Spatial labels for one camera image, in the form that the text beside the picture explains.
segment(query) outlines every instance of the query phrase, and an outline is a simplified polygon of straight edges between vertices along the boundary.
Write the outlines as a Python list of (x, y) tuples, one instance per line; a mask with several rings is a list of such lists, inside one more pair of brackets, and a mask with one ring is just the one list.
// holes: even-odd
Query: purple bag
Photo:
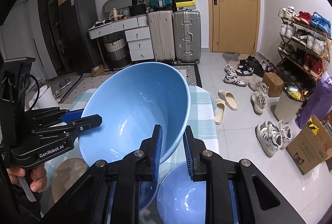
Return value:
[(302, 129), (312, 115), (315, 115), (319, 120), (323, 120), (331, 106), (332, 78), (325, 72), (308, 100), (307, 105), (295, 119), (295, 122)]

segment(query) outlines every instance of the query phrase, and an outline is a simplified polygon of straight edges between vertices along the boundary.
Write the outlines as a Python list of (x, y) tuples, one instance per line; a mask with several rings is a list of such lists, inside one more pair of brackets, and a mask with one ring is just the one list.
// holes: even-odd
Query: laundry basket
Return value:
[(276, 108), (274, 109), (274, 114), (278, 120), (284, 120), (285, 122), (290, 122), (296, 115), (298, 109), (300, 109), (302, 103), (304, 102), (304, 96), (302, 95), (301, 100), (296, 100), (291, 96), (286, 88), (290, 83), (283, 83), (283, 91), (280, 95), (279, 101)]
[(114, 69), (122, 69), (131, 63), (131, 58), (128, 54), (128, 43), (125, 38), (122, 38), (113, 43), (105, 43), (107, 50), (107, 57)]

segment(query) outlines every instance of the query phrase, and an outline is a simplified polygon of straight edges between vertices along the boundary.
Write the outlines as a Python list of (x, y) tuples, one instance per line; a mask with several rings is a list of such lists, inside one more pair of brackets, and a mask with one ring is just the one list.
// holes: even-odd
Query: gray refrigerator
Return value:
[(64, 55), (77, 74), (90, 73), (103, 63), (96, 40), (91, 40), (88, 34), (88, 29), (98, 21), (95, 0), (66, 0), (58, 11)]

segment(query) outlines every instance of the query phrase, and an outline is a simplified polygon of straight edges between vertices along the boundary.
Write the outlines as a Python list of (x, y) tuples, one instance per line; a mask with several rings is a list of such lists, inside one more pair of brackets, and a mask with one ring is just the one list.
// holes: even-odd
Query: bolt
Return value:
[(102, 159), (97, 160), (97, 162), (96, 162), (96, 166), (99, 168), (104, 167), (105, 164), (106, 164), (105, 160), (102, 160)]
[(248, 166), (250, 166), (251, 162), (248, 159), (243, 159), (243, 160), (241, 160), (241, 164), (245, 167), (248, 167)]
[(204, 150), (203, 151), (203, 155), (206, 156), (206, 157), (211, 157), (212, 156), (212, 151), (210, 151), (210, 150)]
[(141, 157), (141, 156), (144, 155), (144, 152), (143, 152), (142, 150), (136, 150), (136, 151), (134, 152), (134, 155), (135, 155), (136, 157)]

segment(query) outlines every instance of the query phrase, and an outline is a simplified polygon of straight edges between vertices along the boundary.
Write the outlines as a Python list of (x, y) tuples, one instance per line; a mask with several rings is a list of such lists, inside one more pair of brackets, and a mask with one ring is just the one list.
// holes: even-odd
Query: human hand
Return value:
[[(7, 172), (9, 174), (9, 178), (12, 184), (17, 185), (21, 188), (22, 186), (19, 183), (17, 176), (20, 177), (25, 176), (25, 170), (16, 164), (11, 164), (10, 168), (7, 169)], [(46, 177), (46, 170), (44, 167), (44, 163), (37, 167), (34, 167), (31, 170), (30, 176), (32, 179), (32, 183), (30, 184), (31, 191), (38, 193), (44, 191), (47, 184), (47, 177)]]

